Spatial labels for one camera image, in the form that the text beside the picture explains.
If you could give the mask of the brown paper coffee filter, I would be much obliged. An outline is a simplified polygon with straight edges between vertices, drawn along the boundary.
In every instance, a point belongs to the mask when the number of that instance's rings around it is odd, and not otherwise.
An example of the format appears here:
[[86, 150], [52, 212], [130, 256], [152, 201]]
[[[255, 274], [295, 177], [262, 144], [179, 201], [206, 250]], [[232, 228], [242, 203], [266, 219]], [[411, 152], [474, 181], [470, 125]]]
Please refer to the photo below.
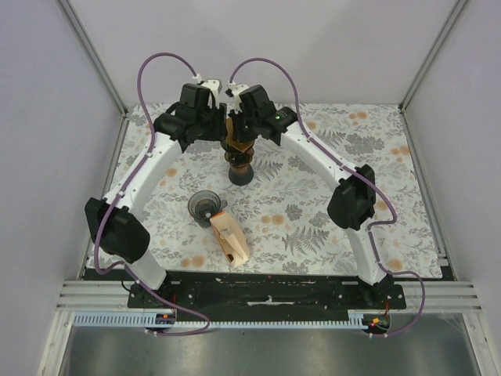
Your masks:
[[238, 150], [241, 153], [246, 153], [250, 148], [254, 146], [254, 140], [242, 143], [236, 139], [231, 118], [226, 119], [225, 126], [227, 131], [225, 141], [228, 146], [230, 146], [234, 150]]

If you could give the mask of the grey clear dripper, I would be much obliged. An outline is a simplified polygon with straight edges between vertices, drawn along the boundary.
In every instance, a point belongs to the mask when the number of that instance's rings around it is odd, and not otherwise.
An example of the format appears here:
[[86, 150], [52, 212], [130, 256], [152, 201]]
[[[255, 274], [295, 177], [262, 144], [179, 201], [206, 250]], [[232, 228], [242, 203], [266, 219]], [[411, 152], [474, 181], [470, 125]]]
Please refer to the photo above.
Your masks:
[[211, 218], [222, 212], [227, 201], [212, 190], [201, 190], [191, 196], [187, 204], [189, 214], [202, 228], [211, 226]]

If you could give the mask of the olive green dripper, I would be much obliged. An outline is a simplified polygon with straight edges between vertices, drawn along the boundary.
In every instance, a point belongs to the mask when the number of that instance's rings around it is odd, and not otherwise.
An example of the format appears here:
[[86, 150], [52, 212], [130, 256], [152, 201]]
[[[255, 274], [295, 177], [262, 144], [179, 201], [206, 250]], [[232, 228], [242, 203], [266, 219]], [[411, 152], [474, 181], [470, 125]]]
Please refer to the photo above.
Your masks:
[[221, 146], [225, 151], [225, 160], [231, 165], [245, 165], [252, 162], [254, 156], [254, 147], [250, 148], [246, 153], [241, 153], [238, 150], [234, 150], [226, 144], [226, 141], [221, 141]]

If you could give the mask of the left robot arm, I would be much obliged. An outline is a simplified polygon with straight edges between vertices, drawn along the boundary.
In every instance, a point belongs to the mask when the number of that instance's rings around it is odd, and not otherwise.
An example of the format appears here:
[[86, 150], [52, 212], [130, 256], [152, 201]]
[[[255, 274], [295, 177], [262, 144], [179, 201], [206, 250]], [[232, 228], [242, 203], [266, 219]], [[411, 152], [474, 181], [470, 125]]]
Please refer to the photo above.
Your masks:
[[216, 79], [183, 85], [179, 101], [153, 120], [151, 140], [127, 175], [103, 198], [90, 198], [85, 205], [95, 251], [118, 257], [134, 279], [147, 286], [145, 297], [158, 308], [169, 304], [172, 288], [164, 283], [167, 273], [149, 250], [150, 234], [140, 215], [166, 170], [189, 145], [225, 137], [221, 91]]

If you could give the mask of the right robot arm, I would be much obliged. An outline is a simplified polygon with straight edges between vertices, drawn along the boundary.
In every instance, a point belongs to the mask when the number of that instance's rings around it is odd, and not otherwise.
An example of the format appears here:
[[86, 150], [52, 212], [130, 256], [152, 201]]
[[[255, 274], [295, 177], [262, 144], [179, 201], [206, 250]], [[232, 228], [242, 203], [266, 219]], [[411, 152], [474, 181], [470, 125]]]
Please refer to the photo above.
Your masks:
[[296, 154], [332, 190], [327, 214], [344, 230], [355, 255], [357, 277], [362, 282], [359, 301], [376, 308], [387, 298], [388, 273], [378, 265], [369, 240], [369, 221], [376, 203], [375, 173], [367, 164], [359, 167], [340, 157], [300, 121], [289, 107], [278, 109], [260, 85], [229, 83], [232, 99], [234, 143], [249, 143], [259, 136]]

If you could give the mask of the red grey coffee server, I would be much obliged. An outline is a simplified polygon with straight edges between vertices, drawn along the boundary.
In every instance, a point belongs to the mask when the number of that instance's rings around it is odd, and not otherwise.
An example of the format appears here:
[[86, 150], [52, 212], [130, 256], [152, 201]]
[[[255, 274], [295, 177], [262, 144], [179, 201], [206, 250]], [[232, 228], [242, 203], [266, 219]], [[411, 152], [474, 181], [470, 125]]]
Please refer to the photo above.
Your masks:
[[229, 163], [228, 176], [232, 184], [237, 186], [246, 186], [253, 180], [254, 170], [251, 163], [237, 166]]

